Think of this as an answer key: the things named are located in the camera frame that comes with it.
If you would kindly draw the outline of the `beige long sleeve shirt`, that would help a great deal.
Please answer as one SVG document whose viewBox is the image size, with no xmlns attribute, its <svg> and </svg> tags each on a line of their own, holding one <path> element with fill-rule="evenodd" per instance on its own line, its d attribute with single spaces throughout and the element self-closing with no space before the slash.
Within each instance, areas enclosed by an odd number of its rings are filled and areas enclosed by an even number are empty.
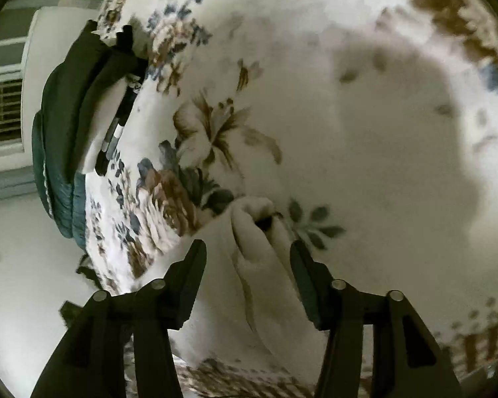
<svg viewBox="0 0 498 398">
<path fill-rule="evenodd" d="M 191 317 L 172 335 L 180 357 L 284 370 L 315 386 L 326 337 L 307 318 L 291 271 L 293 233 L 273 203 L 237 199 L 195 236 L 207 263 Z"/>
</svg>

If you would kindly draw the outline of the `floral bed sheet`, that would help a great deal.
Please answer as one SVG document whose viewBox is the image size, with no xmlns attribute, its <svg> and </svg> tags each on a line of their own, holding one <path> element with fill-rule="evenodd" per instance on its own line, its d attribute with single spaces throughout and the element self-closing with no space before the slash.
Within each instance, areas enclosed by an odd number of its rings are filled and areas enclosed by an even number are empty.
<svg viewBox="0 0 498 398">
<path fill-rule="evenodd" d="M 178 261 L 237 199 L 269 199 L 313 258 L 363 292 L 401 290 L 455 374 L 498 366 L 498 17 L 484 0 L 105 0 L 144 82 L 86 251 L 113 295 Z M 202 397 L 310 397 L 170 335 Z"/>
</svg>

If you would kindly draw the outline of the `window with metal bars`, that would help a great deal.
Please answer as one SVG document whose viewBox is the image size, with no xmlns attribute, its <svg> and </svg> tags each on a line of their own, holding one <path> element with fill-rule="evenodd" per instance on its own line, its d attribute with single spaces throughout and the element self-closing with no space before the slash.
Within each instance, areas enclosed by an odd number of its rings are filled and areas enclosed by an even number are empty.
<svg viewBox="0 0 498 398">
<path fill-rule="evenodd" d="M 22 81 L 0 82 L 0 143 L 21 139 Z"/>
</svg>

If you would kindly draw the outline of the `dark green pillow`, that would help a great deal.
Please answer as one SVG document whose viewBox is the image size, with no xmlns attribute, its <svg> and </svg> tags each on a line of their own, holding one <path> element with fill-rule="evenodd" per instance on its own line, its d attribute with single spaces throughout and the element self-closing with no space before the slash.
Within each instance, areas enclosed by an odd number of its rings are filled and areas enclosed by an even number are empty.
<svg viewBox="0 0 498 398">
<path fill-rule="evenodd" d="M 49 106 L 50 141 L 56 145 L 54 159 L 72 181 L 73 151 L 78 138 L 82 102 L 105 65 L 109 47 L 95 33 L 98 24 L 88 20 L 79 37 L 72 43 L 64 61 L 55 68 L 45 83 L 43 94 L 54 102 Z"/>
</svg>

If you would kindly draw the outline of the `dark green folded quilt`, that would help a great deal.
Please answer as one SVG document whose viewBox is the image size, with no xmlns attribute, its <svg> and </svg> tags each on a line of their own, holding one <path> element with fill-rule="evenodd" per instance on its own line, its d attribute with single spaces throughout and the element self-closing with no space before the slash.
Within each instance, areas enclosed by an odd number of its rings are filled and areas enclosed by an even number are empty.
<svg viewBox="0 0 498 398">
<path fill-rule="evenodd" d="M 49 106 L 54 102 L 43 94 L 40 110 L 32 125 L 31 150 L 34 180 L 44 210 L 65 238 L 86 250 L 85 176 L 76 173 L 66 181 L 54 159 L 56 145 L 50 141 Z"/>
</svg>

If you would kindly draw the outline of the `black folded clothes stack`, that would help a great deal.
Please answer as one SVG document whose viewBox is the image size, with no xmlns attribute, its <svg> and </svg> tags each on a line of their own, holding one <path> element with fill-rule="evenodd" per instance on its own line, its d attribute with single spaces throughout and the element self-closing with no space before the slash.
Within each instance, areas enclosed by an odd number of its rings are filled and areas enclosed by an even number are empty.
<svg viewBox="0 0 498 398">
<path fill-rule="evenodd" d="M 107 171 L 110 152 L 131 113 L 146 65 L 133 51 L 132 27 L 124 26 L 82 99 L 72 153 L 74 173 L 104 175 Z"/>
</svg>

